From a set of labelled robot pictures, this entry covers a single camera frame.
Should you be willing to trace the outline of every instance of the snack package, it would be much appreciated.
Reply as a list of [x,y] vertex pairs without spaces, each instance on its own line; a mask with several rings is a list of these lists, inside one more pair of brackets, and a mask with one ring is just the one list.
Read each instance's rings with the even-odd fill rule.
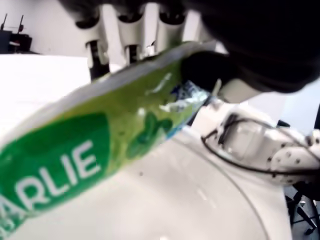
[[106,76],[5,136],[0,143],[0,239],[181,129],[209,94],[190,81],[182,83],[180,63],[204,49],[186,43]]

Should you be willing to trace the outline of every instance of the white lettering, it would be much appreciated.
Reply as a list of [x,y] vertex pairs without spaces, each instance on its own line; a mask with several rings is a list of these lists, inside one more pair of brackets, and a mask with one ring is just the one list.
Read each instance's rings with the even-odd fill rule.
[[49,192],[52,194],[52,196],[55,196],[55,197],[60,196],[69,190],[68,184],[65,184],[65,185],[61,186],[60,188],[58,188],[56,186],[54,180],[50,176],[48,170],[45,167],[40,168],[39,173],[40,173],[44,183],[48,187]]
[[77,185],[77,183],[78,183],[77,175],[76,175],[74,168],[72,167],[72,164],[71,164],[69,157],[66,154],[64,154],[61,156],[60,160],[63,164],[63,167],[66,171],[66,175],[68,176],[68,179],[69,179],[71,185],[72,186]]
[[4,196],[0,195],[0,214],[1,218],[7,217],[8,210],[10,215],[18,215],[20,219],[23,219],[26,215],[26,212],[20,208],[19,206],[15,205],[9,199],[6,199]]
[[[34,196],[27,195],[27,188],[34,188],[36,190]],[[50,199],[45,196],[45,187],[41,181],[34,176],[28,176],[19,181],[15,185],[15,192],[28,210],[33,210],[34,204],[47,204],[50,201]]]
[[[89,155],[84,159],[81,158],[81,155],[92,147],[92,141],[87,140],[72,151],[74,163],[76,165],[80,178],[82,179],[88,178],[101,170],[101,167],[96,163],[96,156]],[[94,166],[88,169],[88,166],[91,164],[94,164]]]

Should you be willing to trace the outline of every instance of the white robotic part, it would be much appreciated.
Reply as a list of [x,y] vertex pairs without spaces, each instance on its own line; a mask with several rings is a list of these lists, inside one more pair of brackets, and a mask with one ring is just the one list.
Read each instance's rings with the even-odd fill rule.
[[159,18],[155,36],[155,52],[160,53],[182,42],[185,24],[186,20],[182,24],[167,24]]
[[[275,153],[271,160],[270,170],[293,172],[297,170],[319,169],[320,161],[316,159],[310,152],[320,157],[320,146],[318,144],[312,145],[306,150],[301,146],[289,146],[280,149]],[[312,177],[305,175],[274,175],[273,180],[276,182],[286,184],[293,184],[299,181],[312,181]]]
[[205,28],[201,19],[200,19],[199,25],[196,29],[195,37],[196,37],[195,40],[200,43],[209,42],[209,41],[214,40],[214,38],[210,35],[210,33]]
[[[106,29],[105,29],[105,24],[103,21],[103,12],[102,9],[99,9],[99,21],[97,22],[96,25],[90,28],[79,28],[79,31],[82,34],[82,39],[85,40],[86,43],[92,42],[92,41],[97,41],[97,49],[98,49],[98,57],[100,60],[100,63],[102,65],[106,65],[109,63],[109,58],[108,58],[108,41],[107,41],[107,35],[106,35]],[[92,68],[94,63],[93,63],[93,56],[92,56],[92,51],[90,49],[90,45],[86,44],[86,52],[88,56],[88,67]]]
[[[235,122],[230,127],[224,127],[240,119],[257,120],[271,127],[253,121]],[[217,127],[217,134],[210,137],[207,143],[213,150],[223,150],[226,156],[232,156],[231,161],[244,167],[278,172],[294,172],[320,167],[320,162],[315,158],[315,156],[320,157],[318,143],[309,147],[305,136],[298,131],[291,128],[279,130],[273,128],[275,126],[276,123],[263,112],[248,105],[237,105],[226,115]],[[314,132],[315,135],[320,136],[319,130]],[[258,175],[280,185],[292,185],[299,181],[311,180],[307,175],[260,173]]]
[[239,104],[259,94],[261,94],[260,91],[252,88],[241,79],[235,78],[228,81],[218,95],[228,103]]
[[145,12],[142,17],[135,22],[123,22],[117,19],[120,42],[126,56],[127,64],[130,64],[129,46],[136,46],[136,60],[142,58],[142,46],[145,40]]

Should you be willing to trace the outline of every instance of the green label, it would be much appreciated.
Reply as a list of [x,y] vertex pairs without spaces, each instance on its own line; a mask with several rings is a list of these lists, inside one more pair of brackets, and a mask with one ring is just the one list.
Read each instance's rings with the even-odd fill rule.
[[36,129],[0,153],[0,237],[26,217],[75,197],[107,169],[110,136],[103,113]]

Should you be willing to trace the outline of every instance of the wire cable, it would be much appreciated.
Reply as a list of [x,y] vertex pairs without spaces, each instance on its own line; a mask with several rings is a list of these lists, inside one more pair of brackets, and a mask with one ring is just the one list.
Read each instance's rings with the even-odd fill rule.
[[[232,125],[235,125],[237,123],[242,123],[242,122],[253,122],[256,124],[259,124],[263,127],[269,128],[269,129],[276,129],[279,132],[281,132],[282,134],[284,134],[285,136],[287,136],[288,138],[291,138],[292,141],[294,143],[296,143],[298,146],[305,148],[305,150],[312,155],[312,157],[314,157],[315,159],[317,159],[320,162],[320,159],[308,149],[307,145],[302,144],[300,141],[298,141],[297,139],[295,139],[292,135],[290,135],[289,133],[283,131],[281,128],[277,128],[277,127],[273,127],[265,122],[256,120],[256,119],[252,119],[252,118],[242,118],[242,119],[238,119],[238,120],[234,120],[228,124],[226,124],[224,126],[224,129],[228,129],[230,128]],[[221,154],[219,154],[216,150],[212,149],[208,144],[207,144],[207,140],[211,137],[214,136],[218,133],[217,129],[214,129],[213,131],[211,131],[207,136],[202,136],[201,137],[201,141],[204,144],[204,146],[207,148],[207,150],[209,152],[211,152],[212,154],[216,155],[218,158],[220,158],[221,160],[225,161],[226,163],[233,165],[237,168],[240,169],[244,169],[247,171],[251,171],[251,172],[256,172],[256,173],[261,173],[261,174],[269,174],[269,175],[273,175],[274,177],[276,175],[287,175],[287,176],[297,176],[297,175],[308,175],[308,176],[315,176],[318,175],[320,173],[320,170],[318,169],[304,169],[304,170],[296,170],[296,171],[273,171],[273,170],[265,170],[265,169],[261,169],[261,168],[256,168],[256,167],[251,167],[251,166],[245,166],[243,164],[239,164],[231,159],[228,159],[227,157],[222,156]]]

